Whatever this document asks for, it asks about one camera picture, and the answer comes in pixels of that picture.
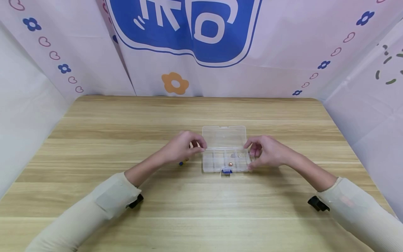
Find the cream sleeve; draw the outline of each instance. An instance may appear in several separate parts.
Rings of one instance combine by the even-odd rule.
[[[140,192],[123,173],[111,176],[47,226],[25,251],[77,251],[98,228],[120,216]]]
[[[403,252],[403,223],[348,179],[338,178],[317,195],[345,230],[375,252]]]

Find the wooden table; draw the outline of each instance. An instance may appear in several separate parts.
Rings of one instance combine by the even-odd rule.
[[[270,134],[335,175],[383,196],[313,99],[84,96],[60,121],[0,202],[1,251],[22,251],[57,216],[114,173],[162,147],[178,131],[244,125]],[[370,251],[288,167],[202,173],[201,157],[163,167],[142,186],[144,202],[99,230],[80,251]]]

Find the blue latch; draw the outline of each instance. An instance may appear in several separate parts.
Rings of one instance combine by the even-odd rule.
[[[223,174],[231,174],[231,173],[232,173],[232,170],[231,170],[231,169],[222,169],[221,172],[222,172]]]

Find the blue logo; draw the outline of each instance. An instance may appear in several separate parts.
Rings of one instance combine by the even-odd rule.
[[[122,42],[229,67],[248,54],[262,0],[107,0]]]

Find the plastic box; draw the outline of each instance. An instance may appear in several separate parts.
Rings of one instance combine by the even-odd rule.
[[[232,173],[247,171],[251,162],[246,143],[245,126],[204,126],[203,138],[207,149],[203,152],[203,171]]]

